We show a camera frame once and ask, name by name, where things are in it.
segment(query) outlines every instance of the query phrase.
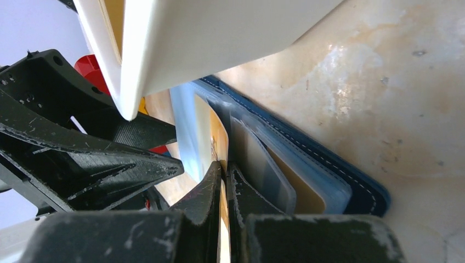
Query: yellow part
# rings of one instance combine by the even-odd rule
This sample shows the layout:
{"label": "yellow part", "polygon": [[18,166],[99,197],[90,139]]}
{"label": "yellow part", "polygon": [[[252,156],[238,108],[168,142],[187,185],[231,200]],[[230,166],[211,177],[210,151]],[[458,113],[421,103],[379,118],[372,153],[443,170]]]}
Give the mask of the yellow part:
{"label": "yellow part", "polygon": [[145,108],[145,98],[142,98],[140,100],[139,112],[142,112],[145,115],[149,115],[149,113],[147,112],[147,109]]}

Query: white stitching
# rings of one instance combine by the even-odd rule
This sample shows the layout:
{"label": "white stitching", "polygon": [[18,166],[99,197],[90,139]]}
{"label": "white stitching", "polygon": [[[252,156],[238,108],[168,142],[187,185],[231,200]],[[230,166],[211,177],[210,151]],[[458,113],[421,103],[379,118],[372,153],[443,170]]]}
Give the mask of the white stitching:
{"label": "white stitching", "polygon": [[[238,101],[236,98],[234,98],[231,94],[229,94],[226,90],[222,89],[220,86],[218,85],[215,85],[213,84],[212,82],[210,82],[209,80],[205,79],[205,78],[202,78],[202,80],[206,81],[207,83],[209,83],[210,85],[218,88],[218,89],[221,89],[223,92],[225,92],[226,94],[228,94],[233,100],[235,100],[236,102],[238,102],[239,104],[241,104],[242,106],[244,106],[245,108],[249,109],[250,111],[252,111],[253,113],[255,113],[257,116],[259,116],[262,120],[264,120],[267,124],[270,124],[273,128],[275,128],[276,130],[278,130],[279,132],[283,133],[286,137],[288,138],[291,138],[291,140],[299,143],[297,140],[295,140],[293,137],[289,136],[287,133],[285,133],[284,131],[280,130],[278,127],[275,127],[274,125],[272,125],[271,123],[269,123],[265,118],[263,118],[260,114],[258,114],[257,112],[255,112],[253,109],[247,107],[247,105],[243,104],[242,102]],[[313,152],[312,150],[310,149],[307,149],[309,150],[311,153],[313,153],[314,155],[317,155],[319,156],[316,152]],[[373,199],[373,206],[371,207],[370,209],[370,214],[372,214],[372,212],[374,211],[375,207],[376,207],[376,199],[375,199],[375,196],[373,195],[373,193],[366,189],[361,183],[359,183],[357,180],[355,180],[354,178],[352,178],[352,176],[346,174],[345,172],[343,172],[341,169],[339,169],[337,166],[333,165],[333,167],[335,167],[336,169],[339,170],[339,172],[341,172],[342,174],[346,175],[347,177],[349,177],[350,179],[352,179],[353,181],[355,181],[359,186],[361,186],[363,189],[365,189],[370,195],[371,195],[371,199]]]}

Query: red plastic part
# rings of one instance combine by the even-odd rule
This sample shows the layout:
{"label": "red plastic part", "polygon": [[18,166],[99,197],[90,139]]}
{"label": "red plastic part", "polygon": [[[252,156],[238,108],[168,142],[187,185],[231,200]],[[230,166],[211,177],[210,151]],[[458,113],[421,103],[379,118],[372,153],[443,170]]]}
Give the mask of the red plastic part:
{"label": "red plastic part", "polygon": [[[83,56],[82,58],[78,59],[74,68],[79,74],[81,74],[85,79],[92,83],[99,91],[110,95],[108,91],[108,86],[105,83],[105,79],[103,79],[103,75],[100,70],[99,63],[95,58],[95,55],[87,55]],[[164,154],[168,151],[165,145],[152,148],[149,151]]]}

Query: beige marble surface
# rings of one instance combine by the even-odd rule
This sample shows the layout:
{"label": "beige marble surface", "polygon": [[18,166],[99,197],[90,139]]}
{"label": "beige marble surface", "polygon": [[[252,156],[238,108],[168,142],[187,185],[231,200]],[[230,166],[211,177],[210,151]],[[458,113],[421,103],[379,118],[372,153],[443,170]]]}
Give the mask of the beige marble surface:
{"label": "beige marble surface", "polygon": [[346,0],[217,76],[382,183],[409,262],[465,262],[465,1]]}

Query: scuff mark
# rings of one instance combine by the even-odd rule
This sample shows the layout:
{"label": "scuff mark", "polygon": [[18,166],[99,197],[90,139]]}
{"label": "scuff mark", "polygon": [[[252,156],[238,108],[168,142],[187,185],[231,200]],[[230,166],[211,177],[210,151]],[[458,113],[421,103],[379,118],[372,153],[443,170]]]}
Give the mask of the scuff mark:
{"label": "scuff mark", "polygon": [[417,51],[412,52],[412,55],[413,56],[423,56],[426,53],[427,53],[426,50],[417,50]]}
{"label": "scuff mark", "polygon": [[133,225],[131,227],[131,230],[129,231],[129,237],[128,237],[128,240],[125,241],[124,243],[124,247],[126,249],[131,249],[132,248],[132,236],[134,234],[134,230],[136,228],[138,228],[139,226],[141,226],[143,223],[145,222],[145,220],[142,220],[141,222],[138,222],[137,224]]}
{"label": "scuff mark", "polygon": [[382,78],[381,83],[383,83],[384,85],[387,85],[389,83],[389,78],[388,77]]}
{"label": "scuff mark", "polygon": [[112,247],[107,248],[107,250],[105,251],[104,256],[110,255],[112,251],[113,251],[113,248],[112,248]]}
{"label": "scuff mark", "polygon": [[169,240],[162,240],[157,237],[154,237],[153,240],[155,243],[158,243],[166,247],[166,258],[169,259],[169,257],[171,256],[171,251],[173,251],[173,242]]}

